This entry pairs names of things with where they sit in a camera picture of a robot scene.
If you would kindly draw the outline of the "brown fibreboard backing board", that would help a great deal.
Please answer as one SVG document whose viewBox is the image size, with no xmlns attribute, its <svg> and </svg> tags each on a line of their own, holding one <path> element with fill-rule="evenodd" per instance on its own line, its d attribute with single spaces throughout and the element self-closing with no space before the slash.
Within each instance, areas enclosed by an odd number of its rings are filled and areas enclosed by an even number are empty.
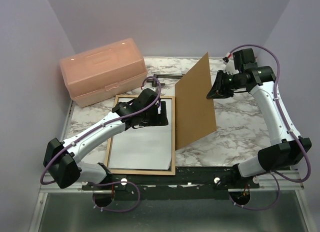
<svg viewBox="0 0 320 232">
<path fill-rule="evenodd" d="M 217 130 L 214 102 L 206 96 L 212 87 L 209 54 L 206 53 L 175 84 L 175 148 Z"/>
</svg>

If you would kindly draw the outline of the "red sunset photo board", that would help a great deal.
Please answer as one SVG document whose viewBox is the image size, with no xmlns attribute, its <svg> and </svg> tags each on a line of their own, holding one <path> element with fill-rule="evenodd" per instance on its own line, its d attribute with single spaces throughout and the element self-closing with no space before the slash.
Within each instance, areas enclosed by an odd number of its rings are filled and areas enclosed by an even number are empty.
<svg viewBox="0 0 320 232">
<path fill-rule="evenodd" d="M 128 129 L 113 137 L 108 157 L 110 169 L 168 170 L 173 151 L 173 99 L 166 102 L 168 125 Z"/>
</svg>

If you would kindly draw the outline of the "light wooden picture frame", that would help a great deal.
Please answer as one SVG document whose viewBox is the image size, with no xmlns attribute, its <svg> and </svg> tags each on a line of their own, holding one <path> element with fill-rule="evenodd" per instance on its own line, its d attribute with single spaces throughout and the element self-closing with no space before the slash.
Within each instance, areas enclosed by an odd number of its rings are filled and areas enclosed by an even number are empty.
<svg viewBox="0 0 320 232">
<path fill-rule="evenodd" d="M 175 97 L 166 102 L 168 125 L 128 129 L 108 139 L 104 164 L 113 174 L 176 174 Z"/>
</svg>

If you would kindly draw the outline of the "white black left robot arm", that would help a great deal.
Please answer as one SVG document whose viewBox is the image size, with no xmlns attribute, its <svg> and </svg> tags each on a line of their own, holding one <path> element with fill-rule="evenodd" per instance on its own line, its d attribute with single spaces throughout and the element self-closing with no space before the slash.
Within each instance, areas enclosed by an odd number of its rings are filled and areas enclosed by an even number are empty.
<svg viewBox="0 0 320 232">
<path fill-rule="evenodd" d="M 167 126 L 167 105 L 159 93 L 147 88 L 128 102 L 118 102 L 100 121 L 80 134 L 59 141 L 53 138 L 47 144 L 43 166 L 59 188 L 75 182 L 94 183 L 104 190 L 110 186 L 111 172 L 102 163 L 88 164 L 83 158 L 109 138 L 130 128 Z"/>
</svg>

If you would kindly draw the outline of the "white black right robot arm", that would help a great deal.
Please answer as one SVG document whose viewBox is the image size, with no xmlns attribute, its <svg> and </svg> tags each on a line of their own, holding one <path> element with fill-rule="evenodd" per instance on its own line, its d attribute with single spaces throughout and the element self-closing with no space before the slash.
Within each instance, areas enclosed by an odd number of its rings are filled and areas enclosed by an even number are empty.
<svg viewBox="0 0 320 232">
<path fill-rule="evenodd" d="M 280 72 L 274 72 L 270 66 L 258 66 L 253 44 L 245 44 L 231 50 L 224 62 L 233 59 L 236 73 L 219 70 L 207 99 L 225 99 L 233 97 L 236 91 L 247 92 L 255 99 L 267 126 L 270 146 L 258 151 L 257 155 L 245 162 L 234 165 L 230 183 L 241 188 L 249 177 L 274 172 L 282 178 L 289 178 L 279 169 L 296 165 L 305 159 L 307 174 L 302 179 L 291 182 L 302 183 L 311 175 L 311 164 L 307 156 L 312 143 L 310 138 L 301 136 L 294 126 L 278 89 Z"/>
</svg>

